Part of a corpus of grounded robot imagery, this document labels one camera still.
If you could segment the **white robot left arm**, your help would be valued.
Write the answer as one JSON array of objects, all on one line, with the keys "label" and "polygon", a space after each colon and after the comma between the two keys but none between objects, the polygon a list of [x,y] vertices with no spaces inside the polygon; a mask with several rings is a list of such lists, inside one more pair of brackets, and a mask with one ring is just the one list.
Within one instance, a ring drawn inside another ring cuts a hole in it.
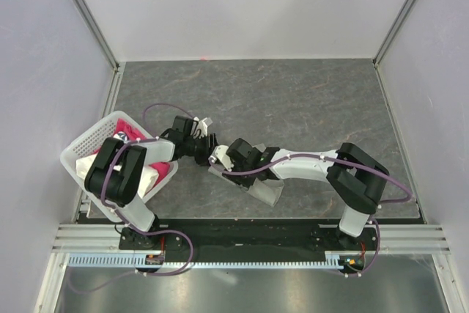
[{"label": "white robot left arm", "polygon": [[177,116],[172,127],[155,138],[128,143],[107,138],[84,179],[86,191],[136,231],[139,245],[145,249],[155,248],[161,239],[160,230],[156,228],[158,217],[138,195],[144,167],[184,157],[192,157],[197,165],[206,167],[218,145],[215,134],[208,132],[211,124],[208,117]]}]

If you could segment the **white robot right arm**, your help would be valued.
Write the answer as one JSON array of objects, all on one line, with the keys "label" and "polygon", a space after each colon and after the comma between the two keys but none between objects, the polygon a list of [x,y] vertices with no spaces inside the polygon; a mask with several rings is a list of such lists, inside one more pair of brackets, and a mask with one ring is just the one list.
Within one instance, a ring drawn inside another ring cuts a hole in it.
[{"label": "white robot right arm", "polygon": [[279,147],[260,149],[244,139],[220,146],[216,158],[224,167],[223,177],[248,190],[266,186],[268,192],[254,196],[275,204],[276,188],[288,179],[327,183],[345,203],[336,230],[337,244],[346,250],[362,241],[362,231],[369,217],[377,211],[389,171],[360,147],[343,143],[326,152],[293,152]]}]

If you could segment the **grey-green cloth napkin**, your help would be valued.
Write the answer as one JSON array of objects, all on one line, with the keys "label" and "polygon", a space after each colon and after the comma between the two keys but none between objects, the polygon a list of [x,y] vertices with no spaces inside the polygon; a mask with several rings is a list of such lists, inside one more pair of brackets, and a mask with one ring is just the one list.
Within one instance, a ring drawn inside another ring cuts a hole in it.
[{"label": "grey-green cloth napkin", "polygon": [[[260,149],[261,152],[263,152],[266,148],[264,144],[256,144],[253,147]],[[284,181],[281,181],[280,179],[266,180],[266,181],[256,180],[250,188],[244,188],[226,179],[223,176],[223,174],[227,174],[231,176],[244,176],[244,175],[249,175],[249,174],[255,174],[257,172],[253,173],[253,170],[248,171],[248,172],[233,172],[233,171],[229,172],[219,162],[215,163],[214,165],[215,166],[210,165],[210,168],[209,168],[210,173],[214,174],[217,177],[220,177],[222,180],[227,181],[230,185],[234,185],[234,186],[237,186],[238,188],[243,189],[246,193],[248,193],[252,197],[258,199],[261,202],[264,202],[265,204],[271,207],[276,205],[281,195],[281,192],[283,191]]]}]

